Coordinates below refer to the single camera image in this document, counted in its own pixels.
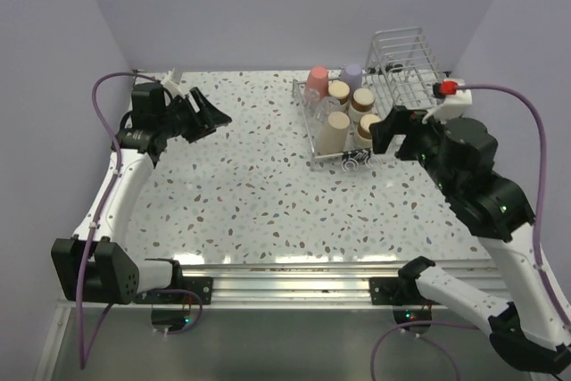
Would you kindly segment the steel cup with cork band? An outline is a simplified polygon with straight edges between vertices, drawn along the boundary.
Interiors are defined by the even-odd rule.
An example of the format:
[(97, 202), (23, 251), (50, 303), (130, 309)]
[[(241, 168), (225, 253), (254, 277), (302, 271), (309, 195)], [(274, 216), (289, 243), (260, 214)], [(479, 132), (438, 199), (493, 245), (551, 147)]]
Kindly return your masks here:
[(359, 122), (360, 119), (372, 111), (375, 104), (375, 96), (367, 88), (358, 88), (352, 94), (347, 114), (351, 121)]

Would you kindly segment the beige plastic cup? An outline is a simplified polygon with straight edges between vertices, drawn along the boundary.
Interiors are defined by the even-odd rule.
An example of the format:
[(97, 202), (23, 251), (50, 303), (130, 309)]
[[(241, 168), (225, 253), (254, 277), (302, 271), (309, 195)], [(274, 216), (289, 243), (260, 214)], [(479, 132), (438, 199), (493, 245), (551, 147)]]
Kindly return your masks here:
[(344, 112), (332, 112), (320, 130), (317, 139), (319, 154), (341, 153), (345, 148), (351, 120)]

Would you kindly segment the large clear glass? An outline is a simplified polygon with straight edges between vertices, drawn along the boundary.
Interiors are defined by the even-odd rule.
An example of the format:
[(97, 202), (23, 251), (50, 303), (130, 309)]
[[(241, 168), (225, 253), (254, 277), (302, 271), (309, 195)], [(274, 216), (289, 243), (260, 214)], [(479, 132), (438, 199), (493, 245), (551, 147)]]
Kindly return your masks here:
[(313, 118), (317, 123), (324, 123), (331, 113), (338, 112), (340, 108), (341, 104), (336, 98), (326, 96), (318, 102)]

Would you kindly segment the lavender plastic cup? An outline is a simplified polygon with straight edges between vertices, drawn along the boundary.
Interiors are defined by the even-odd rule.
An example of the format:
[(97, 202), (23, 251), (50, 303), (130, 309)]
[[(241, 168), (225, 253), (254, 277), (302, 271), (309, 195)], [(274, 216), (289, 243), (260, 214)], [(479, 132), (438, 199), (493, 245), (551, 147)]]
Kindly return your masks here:
[(362, 72), (363, 69), (357, 63), (350, 63), (342, 68), (339, 79), (349, 87), (351, 95), (361, 88)]

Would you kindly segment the small clear glass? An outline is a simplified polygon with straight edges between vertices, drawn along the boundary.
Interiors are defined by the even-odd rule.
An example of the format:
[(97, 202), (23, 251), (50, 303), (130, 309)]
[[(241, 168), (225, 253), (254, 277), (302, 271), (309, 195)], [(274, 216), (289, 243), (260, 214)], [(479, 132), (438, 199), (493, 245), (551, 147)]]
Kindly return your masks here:
[(315, 88), (306, 87), (302, 95), (302, 105), (305, 110), (314, 111), (321, 100), (321, 93)]

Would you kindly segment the pink plastic cup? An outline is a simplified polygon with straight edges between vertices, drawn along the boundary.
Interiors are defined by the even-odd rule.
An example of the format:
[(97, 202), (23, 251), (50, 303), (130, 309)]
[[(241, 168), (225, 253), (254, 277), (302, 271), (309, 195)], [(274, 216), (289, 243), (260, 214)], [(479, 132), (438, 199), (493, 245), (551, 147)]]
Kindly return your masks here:
[(328, 70), (323, 66), (314, 66), (304, 84), (306, 87), (315, 88), (321, 93), (321, 99), (328, 96)]

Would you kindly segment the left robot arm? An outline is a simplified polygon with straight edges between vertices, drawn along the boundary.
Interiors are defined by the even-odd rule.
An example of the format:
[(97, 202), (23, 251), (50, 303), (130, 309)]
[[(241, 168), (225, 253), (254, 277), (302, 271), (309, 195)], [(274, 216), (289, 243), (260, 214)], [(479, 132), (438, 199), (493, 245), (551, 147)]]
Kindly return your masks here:
[(136, 261), (122, 243), (137, 198), (168, 142), (181, 137), (192, 144), (232, 120), (199, 88), (191, 88), (189, 95), (173, 95), (159, 82), (133, 87), (129, 117), (130, 126), (121, 127), (114, 136), (103, 183), (86, 217), (71, 237), (56, 239), (51, 250), (69, 301), (129, 304), (154, 291), (173, 303), (186, 291), (178, 262)]

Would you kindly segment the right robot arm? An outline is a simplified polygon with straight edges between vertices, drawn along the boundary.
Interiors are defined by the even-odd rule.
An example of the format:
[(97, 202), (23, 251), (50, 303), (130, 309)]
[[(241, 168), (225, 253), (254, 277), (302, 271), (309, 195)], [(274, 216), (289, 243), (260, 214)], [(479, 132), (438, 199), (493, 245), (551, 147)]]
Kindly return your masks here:
[(369, 127), (374, 153), (393, 137), (404, 139), (396, 154), (416, 161), (442, 192), (456, 218), (489, 253), (509, 291), (507, 300), (482, 292), (419, 256), (398, 271), (387, 290), (393, 305), (438, 303), (471, 322), (513, 369), (558, 375), (570, 365), (570, 329), (550, 302), (535, 257), (535, 217), (515, 182), (494, 172), (498, 142), (480, 121), (445, 123), (403, 106)]

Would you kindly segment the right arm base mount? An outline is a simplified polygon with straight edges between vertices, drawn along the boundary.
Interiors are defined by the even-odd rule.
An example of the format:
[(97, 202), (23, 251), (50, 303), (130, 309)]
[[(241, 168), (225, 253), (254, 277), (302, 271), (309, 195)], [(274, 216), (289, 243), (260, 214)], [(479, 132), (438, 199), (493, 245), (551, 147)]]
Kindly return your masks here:
[(433, 319), (435, 302), (419, 294), (409, 280), (399, 277), (371, 277), (368, 281), (370, 301), (374, 306), (389, 308), (396, 324), (420, 322), (414, 327), (404, 327), (406, 331), (425, 333), (429, 329), (427, 321)]

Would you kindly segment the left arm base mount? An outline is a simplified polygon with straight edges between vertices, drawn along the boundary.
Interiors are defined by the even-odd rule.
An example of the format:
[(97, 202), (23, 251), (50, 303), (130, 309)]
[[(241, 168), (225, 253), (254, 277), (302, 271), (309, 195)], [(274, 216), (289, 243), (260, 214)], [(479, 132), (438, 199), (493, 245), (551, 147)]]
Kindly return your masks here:
[(138, 305), (151, 306), (151, 323), (165, 336), (181, 335), (198, 326), (204, 307), (211, 304), (212, 277), (183, 278), (166, 289), (155, 289), (139, 294)]

